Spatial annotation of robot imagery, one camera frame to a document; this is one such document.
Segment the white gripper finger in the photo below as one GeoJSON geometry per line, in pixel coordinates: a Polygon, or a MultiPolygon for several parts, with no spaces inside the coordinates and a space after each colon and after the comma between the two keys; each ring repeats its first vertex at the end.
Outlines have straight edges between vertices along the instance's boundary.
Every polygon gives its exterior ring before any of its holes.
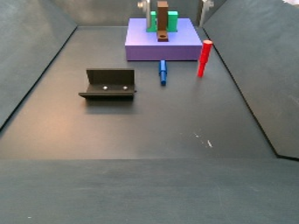
{"type": "Polygon", "coordinates": [[[214,0],[202,0],[202,11],[201,11],[201,23],[199,26],[203,26],[206,14],[210,11],[210,8],[214,7],[214,0]]]}
{"type": "Polygon", "coordinates": [[[146,14],[146,27],[151,27],[151,0],[140,0],[138,2],[138,8],[143,10],[146,14]]]}

